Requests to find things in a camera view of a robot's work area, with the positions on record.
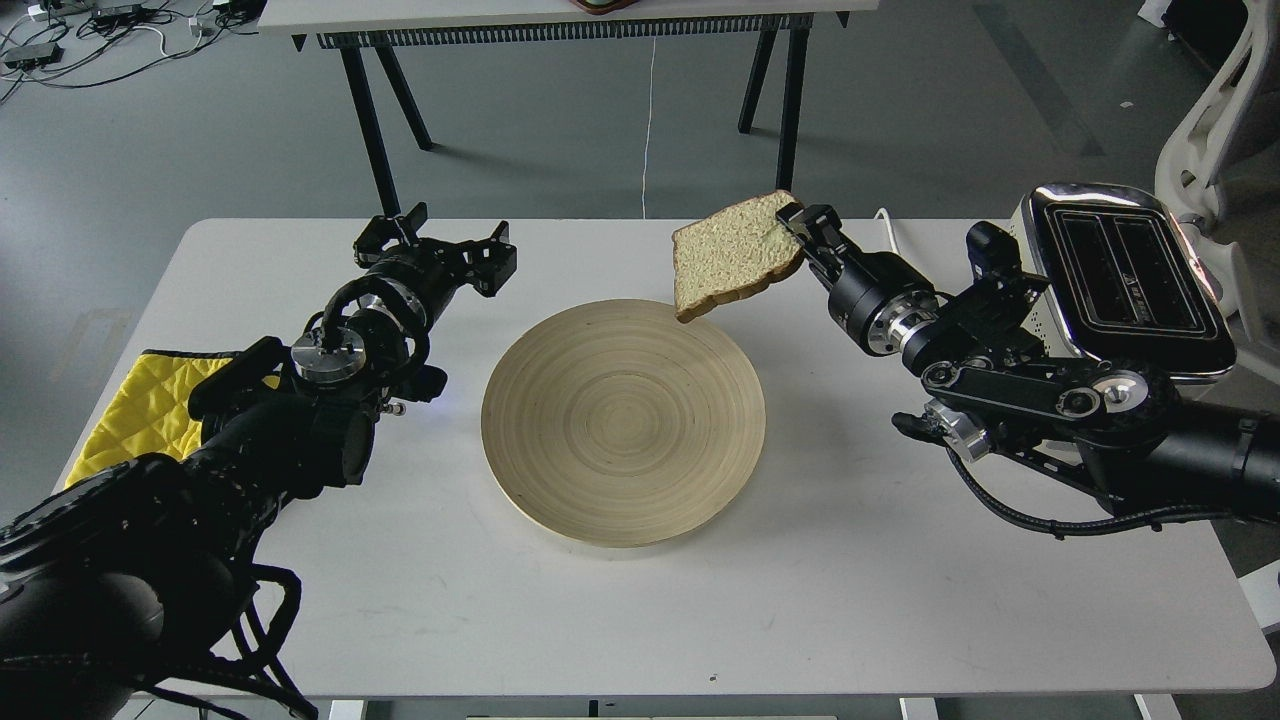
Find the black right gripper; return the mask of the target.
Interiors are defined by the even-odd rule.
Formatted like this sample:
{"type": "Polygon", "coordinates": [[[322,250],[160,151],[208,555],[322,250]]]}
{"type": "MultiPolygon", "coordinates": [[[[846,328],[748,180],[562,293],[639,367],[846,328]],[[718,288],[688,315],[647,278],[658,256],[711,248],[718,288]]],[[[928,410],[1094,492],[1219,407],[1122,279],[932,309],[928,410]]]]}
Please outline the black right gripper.
{"type": "Polygon", "coordinates": [[[810,270],[828,291],[832,320],[865,354],[900,354],[911,333],[938,318],[933,284],[895,252],[855,246],[831,205],[788,202],[776,219],[801,245],[810,270]]]}

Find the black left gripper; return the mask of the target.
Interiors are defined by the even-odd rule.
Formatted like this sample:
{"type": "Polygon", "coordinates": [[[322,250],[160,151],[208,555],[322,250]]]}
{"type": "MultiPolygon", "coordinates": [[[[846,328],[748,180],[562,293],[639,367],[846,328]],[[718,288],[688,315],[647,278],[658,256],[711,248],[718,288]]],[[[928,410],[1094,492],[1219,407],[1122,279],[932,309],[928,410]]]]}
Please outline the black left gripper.
{"type": "Polygon", "coordinates": [[[484,240],[452,243],[419,237],[428,218],[425,202],[403,215],[372,217],[355,238],[356,265],[387,284],[398,284],[410,306],[443,313],[463,283],[463,251],[468,249],[468,283],[483,297],[495,297],[517,266],[509,223],[499,222],[484,240]]]}

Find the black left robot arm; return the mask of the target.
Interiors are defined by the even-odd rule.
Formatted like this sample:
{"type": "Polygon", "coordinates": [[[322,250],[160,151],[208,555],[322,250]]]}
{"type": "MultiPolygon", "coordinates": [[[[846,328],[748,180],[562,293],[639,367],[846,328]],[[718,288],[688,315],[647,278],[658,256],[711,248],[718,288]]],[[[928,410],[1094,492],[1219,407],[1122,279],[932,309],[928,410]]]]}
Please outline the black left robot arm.
{"type": "Polygon", "coordinates": [[[201,445],[136,454],[3,528],[3,707],[24,719],[110,719],[137,692],[236,712],[165,688],[317,708],[279,653],[302,584],[253,556],[291,502],[357,486],[383,414],[440,395],[429,334],[465,286],[492,297],[517,266],[509,225],[483,240],[419,237],[424,205],[375,217],[343,284],[291,345],[266,336],[197,384],[201,445]]]}

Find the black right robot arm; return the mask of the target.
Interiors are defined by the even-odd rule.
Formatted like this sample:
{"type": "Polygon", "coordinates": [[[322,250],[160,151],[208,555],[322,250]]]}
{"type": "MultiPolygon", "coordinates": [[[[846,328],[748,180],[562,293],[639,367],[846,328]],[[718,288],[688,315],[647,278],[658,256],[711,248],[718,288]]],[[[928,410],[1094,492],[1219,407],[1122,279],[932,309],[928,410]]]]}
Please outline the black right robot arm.
{"type": "Polygon", "coordinates": [[[1050,287],[989,222],[966,233],[972,284],[942,293],[895,252],[868,252],[828,205],[791,202],[777,222],[828,291],[831,316],[868,355],[897,354],[929,401],[895,429],[943,448],[993,514],[1053,536],[1235,519],[1277,523],[1277,419],[1184,400],[1160,366],[1129,357],[1052,357],[1023,325],[1050,287]],[[970,473],[988,454],[1093,497],[1103,520],[1011,509],[970,473]]]}

